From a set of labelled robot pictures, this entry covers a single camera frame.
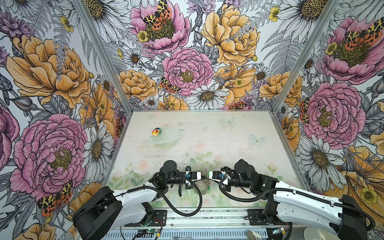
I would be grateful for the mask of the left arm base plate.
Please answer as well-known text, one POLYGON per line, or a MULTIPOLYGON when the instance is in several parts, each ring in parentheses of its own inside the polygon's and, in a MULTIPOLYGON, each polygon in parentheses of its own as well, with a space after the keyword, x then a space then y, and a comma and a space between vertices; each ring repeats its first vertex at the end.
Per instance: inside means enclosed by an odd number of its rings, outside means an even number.
POLYGON ((125 227, 164 227, 167 222, 167 210, 154 210, 152 215, 146 214, 138 223, 126 224, 125 227))

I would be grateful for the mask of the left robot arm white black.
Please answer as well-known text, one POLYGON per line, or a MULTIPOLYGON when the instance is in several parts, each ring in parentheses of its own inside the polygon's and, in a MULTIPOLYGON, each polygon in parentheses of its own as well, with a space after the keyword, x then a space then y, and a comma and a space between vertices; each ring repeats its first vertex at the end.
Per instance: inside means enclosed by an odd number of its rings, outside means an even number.
POLYGON ((128 190, 112 191, 100 188, 73 215, 75 228, 83 240, 100 240, 109 230, 126 225, 145 226, 156 216, 150 202, 164 198, 171 185, 182 185, 189 177, 169 160, 159 172, 141 186, 128 190))

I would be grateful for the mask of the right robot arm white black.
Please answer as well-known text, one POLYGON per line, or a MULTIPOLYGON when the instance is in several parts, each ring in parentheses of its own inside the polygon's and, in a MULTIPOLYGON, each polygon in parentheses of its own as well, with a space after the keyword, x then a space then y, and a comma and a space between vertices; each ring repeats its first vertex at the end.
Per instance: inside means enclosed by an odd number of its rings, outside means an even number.
POLYGON ((347 195, 327 197, 293 187, 276 178, 259 174, 243 159, 233 169, 223 167, 219 189, 231 200, 266 205, 256 219, 270 225, 279 223, 316 227, 335 234, 341 240, 366 240, 376 227, 372 216, 347 195))

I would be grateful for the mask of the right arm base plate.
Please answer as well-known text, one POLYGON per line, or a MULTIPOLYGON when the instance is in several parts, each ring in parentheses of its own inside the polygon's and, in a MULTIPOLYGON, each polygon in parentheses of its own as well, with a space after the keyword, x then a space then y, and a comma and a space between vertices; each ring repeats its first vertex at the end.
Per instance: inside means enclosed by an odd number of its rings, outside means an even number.
POLYGON ((249 221, 251 226, 284 226, 287 224, 275 215, 264 214, 264 209, 248 209, 244 219, 249 221))

